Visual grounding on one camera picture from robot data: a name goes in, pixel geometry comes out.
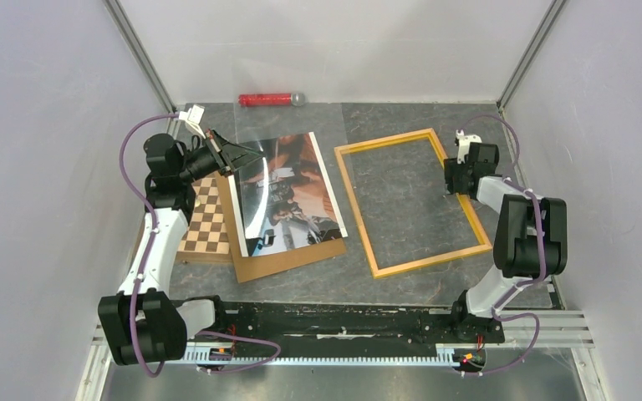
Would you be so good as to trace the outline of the printed photo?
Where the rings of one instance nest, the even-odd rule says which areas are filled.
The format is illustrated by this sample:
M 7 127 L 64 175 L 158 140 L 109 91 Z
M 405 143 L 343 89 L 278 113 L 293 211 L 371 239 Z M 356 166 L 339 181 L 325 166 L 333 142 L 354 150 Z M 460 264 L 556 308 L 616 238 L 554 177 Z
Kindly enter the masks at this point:
M 264 157 L 228 179 L 243 256 L 266 256 L 347 236 L 313 132 L 242 143 Z

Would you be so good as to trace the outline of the transparent plastic sheet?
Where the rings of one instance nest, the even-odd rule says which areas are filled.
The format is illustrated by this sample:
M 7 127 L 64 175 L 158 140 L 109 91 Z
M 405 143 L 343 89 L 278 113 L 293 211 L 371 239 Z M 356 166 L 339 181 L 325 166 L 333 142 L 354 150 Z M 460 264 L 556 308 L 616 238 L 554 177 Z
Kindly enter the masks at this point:
M 348 235 L 324 156 L 345 138 L 339 108 L 237 105 L 235 139 L 261 153 L 229 180 L 246 256 L 266 256 Z

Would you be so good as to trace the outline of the yellow wooden picture frame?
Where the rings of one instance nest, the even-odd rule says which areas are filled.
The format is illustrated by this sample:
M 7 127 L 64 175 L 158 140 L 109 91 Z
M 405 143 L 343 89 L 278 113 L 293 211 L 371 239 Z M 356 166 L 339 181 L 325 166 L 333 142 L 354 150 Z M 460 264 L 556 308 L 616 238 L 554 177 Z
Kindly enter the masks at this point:
M 478 217 L 476 210 L 471 204 L 470 198 L 468 195 L 458 195 L 456 198 L 459 205 L 461 206 L 465 218 L 467 219 L 469 225 L 471 226 L 472 232 L 477 239 L 477 244 L 475 246 L 470 246 L 467 248 L 462 248 L 456 251 L 449 251 L 442 253 L 436 256 L 428 256 L 426 258 L 421 258 L 415 261 L 408 261 L 401 263 L 395 266 L 389 266 L 381 268 L 376 260 L 373 246 L 371 244 L 369 234 L 367 232 L 361 209 L 357 201 L 357 197 L 354 193 L 354 188 L 351 183 L 349 176 L 348 168 L 345 164 L 344 157 L 346 155 L 351 155 L 355 153 L 362 153 L 365 151 L 376 150 L 384 147 L 390 147 L 393 145 L 401 145 L 404 143 L 417 141 L 417 140 L 426 140 L 430 142 L 434 153 L 439 160 L 441 166 L 446 165 L 448 160 L 448 155 L 441 144 L 436 132 L 433 129 L 421 129 L 416 131 L 411 131 L 404 134 L 391 135 L 384 138 L 366 140 L 354 144 L 341 145 L 334 148 L 335 158 L 337 160 L 342 180 L 344 182 L 344 188 L 346 189 L 350 208 L 353 213 L 359 238 L 361 244 L 364 248 L 364 253 L 369 263 L 369 269 L 371 275 L 375 279 L 389 277 L 400 273 L 410 272 L 427 266 L 454 261 L 457 259 L 475 256 L 487 253 L 492 250 L 492 241 L 490 240 L 483 224 Z

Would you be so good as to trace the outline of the brown backing board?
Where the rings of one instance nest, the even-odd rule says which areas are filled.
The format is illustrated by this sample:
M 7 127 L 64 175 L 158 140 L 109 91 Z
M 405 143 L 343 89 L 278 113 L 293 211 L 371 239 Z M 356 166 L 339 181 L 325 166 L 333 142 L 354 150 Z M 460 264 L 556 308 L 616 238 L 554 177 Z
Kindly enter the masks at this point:
M 309 265 L 332 257 L 343 255 L 347 249 L 343 239 L 326 241 L 318 245 L 306 246 L 300 249 L 280 252 L 266 256 L 243 256 L 244 246 L 239 240 L 239 230 L 233 212 L 233 199 L 228 179 L 215 173 L 214 175 L 222 213 L 227 227 L 232 263 L 238 283 L 250 282 L 276 273 L 285 272 L 296 267 Z

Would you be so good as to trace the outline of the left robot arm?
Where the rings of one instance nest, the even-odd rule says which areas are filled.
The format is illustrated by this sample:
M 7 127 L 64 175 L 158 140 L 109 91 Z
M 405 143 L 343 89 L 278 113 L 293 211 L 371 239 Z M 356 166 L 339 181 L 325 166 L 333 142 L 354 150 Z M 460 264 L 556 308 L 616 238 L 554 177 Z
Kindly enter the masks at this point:
M 145 228 L 135 259 L 113 295 L 102 297 L 98 316 L 114 362 L 120 366 L 178 360 L 198 333 L 210 341 L 227 335 L 229 320 L 218 296 L 174 302 L 168 296 L 178 247 L 193 220 L 195 182 L 233 175 L 262 158 L 260 150 L 234 144 L 210 130 L 194 147 L 169 134 L 143 145 L 150 170 L 144 191 Z

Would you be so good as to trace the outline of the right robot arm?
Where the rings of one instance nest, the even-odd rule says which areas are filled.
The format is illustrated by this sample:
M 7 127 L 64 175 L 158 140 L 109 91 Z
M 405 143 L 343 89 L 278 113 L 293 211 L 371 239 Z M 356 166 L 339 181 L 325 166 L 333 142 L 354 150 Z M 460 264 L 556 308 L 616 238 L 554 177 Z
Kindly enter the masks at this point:
M 470 341 L 490 332 L 499 312 L 521 291 L 562 273 L 568 259 L 567 204 L 536 195 L 497 175 L 500 152 L 476 135 L 459 134 L 458 154 L 446 160 L 446 188 L 467 195 L 498 214 L 493 264 L 486 275 L 453 303 L 451 334 Z

